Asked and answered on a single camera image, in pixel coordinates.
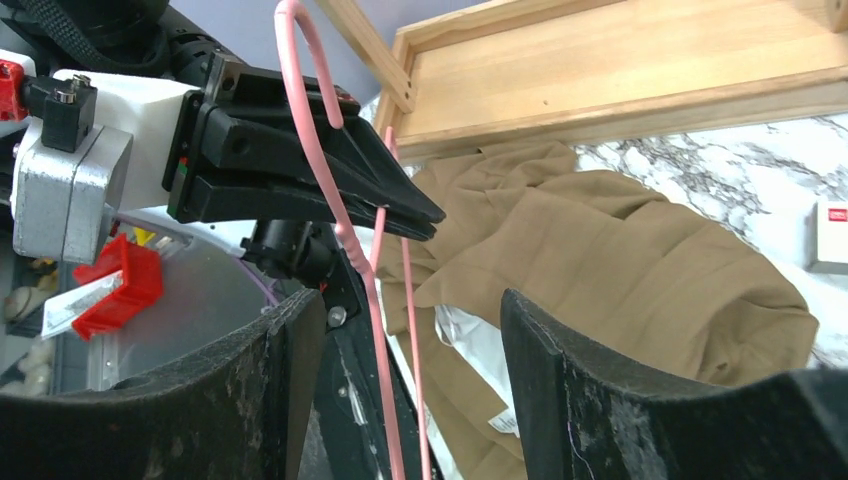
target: white marble table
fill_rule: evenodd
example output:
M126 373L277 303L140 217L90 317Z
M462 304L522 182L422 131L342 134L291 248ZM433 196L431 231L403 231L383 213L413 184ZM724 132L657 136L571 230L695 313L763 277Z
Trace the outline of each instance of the white marble table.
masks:
M372 120L375 104L363 109ZM848 276L803 270L818 197L848 200L848 114L575 147L579 169L640 180L774 263L820 327L810 366L848 367Z

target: bolt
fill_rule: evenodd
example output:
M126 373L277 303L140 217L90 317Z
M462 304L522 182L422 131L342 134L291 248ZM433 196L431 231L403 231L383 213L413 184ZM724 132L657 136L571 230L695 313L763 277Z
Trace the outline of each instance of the bolt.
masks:
M71 83L73 83L74 88L90 87L91 79L86 77L85 75L74 75L74 78L73 80L71 80Z
M347 320L347 312L344 307L335 306L327 312L327 323L333 328L341 327L345 320Z
M59 103L64 103L70 105L77 101L77 94L71 90L59 90L56 89L53 91L53 97L59 101Z

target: red label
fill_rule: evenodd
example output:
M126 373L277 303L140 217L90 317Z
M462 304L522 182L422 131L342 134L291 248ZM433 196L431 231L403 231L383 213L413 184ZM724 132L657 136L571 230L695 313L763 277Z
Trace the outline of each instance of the red label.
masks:
M831 222L848 222L848 209L828 208L827 219Z

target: pink plastic hanger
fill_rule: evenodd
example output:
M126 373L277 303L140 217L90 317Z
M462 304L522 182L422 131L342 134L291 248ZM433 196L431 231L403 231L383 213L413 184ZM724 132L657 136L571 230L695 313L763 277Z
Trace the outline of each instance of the pink plastic hanger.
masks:
M371 248L370 262L365 258L365 253L350 216L347 214L339 189L327 165L324 150L318 140L312 112L306 98L306 88L303 84L303 76L300 70L300 62L297 56L295 44L295 22L303 32L312 60L315 63L315 71L318 77L318 86L324 101L327 117L333 128L340 129L344 125L341 109L339 108L333 81L330 78L330 69L324 56L324 49L318 37L318 31L309 17L306 8L299 0L282 0L277 4L274 12L274 26L277 33L277 51L280 55L280 69L283 75L283 83L286 87L286 95L291 106L294 117L295 129L300 137L306 159L312 168L318 186L327 199L327 204L336 219L336 235L341 240L342 246L347 252L351 265L362 275L365 284L365 293L368 297L368 307L371 314L371 328L374 333L374 350L377 356L377 374L380 381L380 397L383 405L383 415L386 423L386 438L389 445L389 462L392 470L393 480L404 480L403 455L400 445L400 434L398 432L397 411L395 410L394 392L392 390L391 375L389 373L389 356L386 350L383 333L383 317L380 312L380 303L377 297L377 284L375 270L380 257L382 245L383 228L386 220L386 210L382 207L377 209L377 218L374 225L374 243ZM393 135L387 132L387 145L393 147ZM392 150L397 158L396 149ZM421 385L421 373L418 359L418 336L415 325L415 309L412 304L412 282L409 266L409 246L406 239L402 239L404 258L404 277L406 282L407 309L409 310L410 337L412 340L413 370L415 384L418 391L418 425L419 440L421 444L421 467L422 478L429 479L430 455L427 448L427 426L424 420L424 396Z

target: wooden rack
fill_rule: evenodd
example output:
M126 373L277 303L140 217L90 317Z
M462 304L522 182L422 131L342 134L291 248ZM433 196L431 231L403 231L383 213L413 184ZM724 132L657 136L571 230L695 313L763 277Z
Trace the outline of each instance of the wooden rack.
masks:
M494 0L398 30L317 0L380 81L402 163L848 111L848 0Z

